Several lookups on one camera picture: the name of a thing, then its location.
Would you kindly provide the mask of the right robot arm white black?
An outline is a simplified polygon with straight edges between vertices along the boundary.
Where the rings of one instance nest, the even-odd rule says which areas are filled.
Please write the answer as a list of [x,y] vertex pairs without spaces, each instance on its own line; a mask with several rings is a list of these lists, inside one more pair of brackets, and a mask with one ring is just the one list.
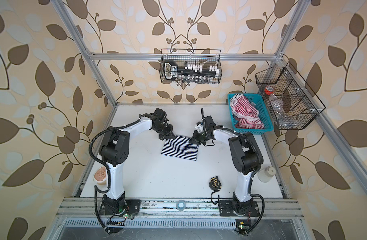
[[244,216],[254,208],[253,198],[258,197],[251,193],[254,176],[264,162],[258,144],[250,133],[242,134],[216,125],[212,116],[205,116],[201,109],[201,121],[197,122],[189,143],[209,147],[209,141],[218,141],[229,146],[233,165],[239,173],[231,207],[235,215]]

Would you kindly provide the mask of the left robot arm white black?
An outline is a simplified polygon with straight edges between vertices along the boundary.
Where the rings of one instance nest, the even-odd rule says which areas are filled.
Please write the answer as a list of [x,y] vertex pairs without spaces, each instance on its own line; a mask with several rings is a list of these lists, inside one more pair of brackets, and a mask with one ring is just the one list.
[[124,215],[136,209],[125,200],[123,187],[123,164],[129,156],[130,140],[139,134],[153,130],[160,140],[175,139],[173,126],[168,122],[166,112],[155,109],[151,114],[139,115],[135,122],[120,127],[108,127],[98,133],[90,142],[90,157],[103,165],[106,171],[106,189],[94,186],[94,197],[102,194],[101,207],[105,214]]

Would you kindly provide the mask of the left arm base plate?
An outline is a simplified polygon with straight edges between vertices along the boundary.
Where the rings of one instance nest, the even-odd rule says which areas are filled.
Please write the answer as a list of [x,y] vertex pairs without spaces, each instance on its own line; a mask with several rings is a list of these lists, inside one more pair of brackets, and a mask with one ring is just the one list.
[[136,215],[140,210],[141,200],[113,200],[103,199],[100,208],[98,209],[100,215],[112,216],[119,215],[123,216]]

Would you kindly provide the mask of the blue white striped tank top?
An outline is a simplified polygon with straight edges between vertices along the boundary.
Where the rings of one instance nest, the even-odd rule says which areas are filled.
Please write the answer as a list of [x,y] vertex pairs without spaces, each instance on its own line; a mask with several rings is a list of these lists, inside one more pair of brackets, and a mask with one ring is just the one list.
[[165,140],[161,154],[166,157],[196,161],[199,145],[190,143],[191,138],[176,135],[175,139]]

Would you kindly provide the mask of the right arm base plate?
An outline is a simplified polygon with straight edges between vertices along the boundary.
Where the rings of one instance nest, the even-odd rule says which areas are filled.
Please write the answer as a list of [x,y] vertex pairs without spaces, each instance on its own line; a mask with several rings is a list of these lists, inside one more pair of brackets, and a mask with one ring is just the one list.
[[218,207],[221,217],[258,217],[260,215],[258,203],[254,200],[240,204],[224,200],[219,201]]

